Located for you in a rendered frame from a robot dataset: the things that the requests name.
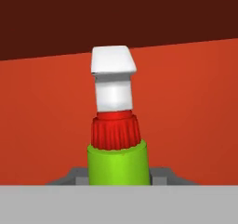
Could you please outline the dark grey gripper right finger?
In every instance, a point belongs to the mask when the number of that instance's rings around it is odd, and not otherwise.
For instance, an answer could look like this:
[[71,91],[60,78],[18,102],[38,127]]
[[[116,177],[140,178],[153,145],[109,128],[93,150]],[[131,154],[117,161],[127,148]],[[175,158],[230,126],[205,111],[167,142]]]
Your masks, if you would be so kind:
[[150,179],[152,185],[194,185],[193,181],[177,176],[169,167],[151,167]]

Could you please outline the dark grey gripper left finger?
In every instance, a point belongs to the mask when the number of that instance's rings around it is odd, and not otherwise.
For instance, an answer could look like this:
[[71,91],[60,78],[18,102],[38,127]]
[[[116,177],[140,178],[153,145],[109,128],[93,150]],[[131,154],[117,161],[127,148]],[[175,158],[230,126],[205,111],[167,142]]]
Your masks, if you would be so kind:
[[66,176],[48,182],[48,185],[88,185],[88,174],[86,167],[74,167]]

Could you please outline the green spray bottle white nozzle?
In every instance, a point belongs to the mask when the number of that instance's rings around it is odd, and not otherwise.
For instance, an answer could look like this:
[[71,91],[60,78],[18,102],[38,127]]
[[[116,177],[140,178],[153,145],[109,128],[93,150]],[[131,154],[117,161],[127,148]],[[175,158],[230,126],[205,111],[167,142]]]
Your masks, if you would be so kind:
[[92,49],[97,115],[87,147],[91,185],[149,185],[147,144],[133,113],[131,75],[137,71],[127,46]]

